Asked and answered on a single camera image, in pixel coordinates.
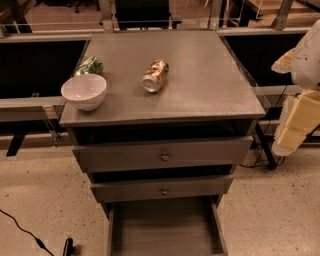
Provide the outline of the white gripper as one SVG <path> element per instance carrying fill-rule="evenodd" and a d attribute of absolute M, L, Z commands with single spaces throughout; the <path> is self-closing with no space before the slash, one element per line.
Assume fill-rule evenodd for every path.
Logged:
<path fill-rule="evenodd" d="M 320 20 L 292 48 L 276 60 L 271 70 L 285 74 L 305 88 L 298 96 L 287 96 L 274 134 L 272 151 L 277 156 L 295 152 L 307 135 L 320 125 Z"/>

